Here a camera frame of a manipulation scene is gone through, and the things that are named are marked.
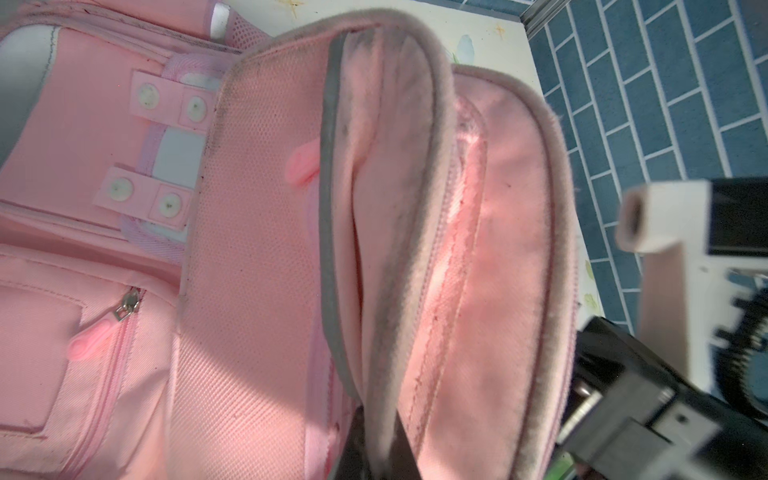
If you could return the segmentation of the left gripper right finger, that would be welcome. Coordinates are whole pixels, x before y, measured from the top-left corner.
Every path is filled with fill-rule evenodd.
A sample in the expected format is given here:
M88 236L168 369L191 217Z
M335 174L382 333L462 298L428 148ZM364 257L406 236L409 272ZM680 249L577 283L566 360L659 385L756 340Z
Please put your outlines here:
M395 418L394 439L389 453L386 478L392 480L422 479L399 415Z

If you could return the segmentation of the pink student backpack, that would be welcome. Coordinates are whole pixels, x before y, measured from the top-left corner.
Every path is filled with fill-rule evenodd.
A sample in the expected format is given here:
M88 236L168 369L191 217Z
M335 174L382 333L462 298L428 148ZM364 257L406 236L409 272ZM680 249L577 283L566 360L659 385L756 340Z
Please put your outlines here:
M539 479L575 340L544 99L373 9L214 1L1 25L1 475Z

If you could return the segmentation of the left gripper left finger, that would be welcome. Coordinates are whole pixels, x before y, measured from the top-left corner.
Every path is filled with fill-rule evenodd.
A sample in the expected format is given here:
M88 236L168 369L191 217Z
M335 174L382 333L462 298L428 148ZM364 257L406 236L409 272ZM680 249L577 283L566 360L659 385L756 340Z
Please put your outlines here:
M344 448L332 467L329 480L367 480L368 458L365 443L364 409L358 407L344 444Z

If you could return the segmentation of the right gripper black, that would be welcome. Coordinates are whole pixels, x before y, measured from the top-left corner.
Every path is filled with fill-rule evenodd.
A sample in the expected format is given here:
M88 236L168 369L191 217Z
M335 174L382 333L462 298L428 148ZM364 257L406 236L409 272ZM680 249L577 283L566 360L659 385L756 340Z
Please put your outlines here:
M556 450L602 479L764 479L767 428L592 318L577 334Z

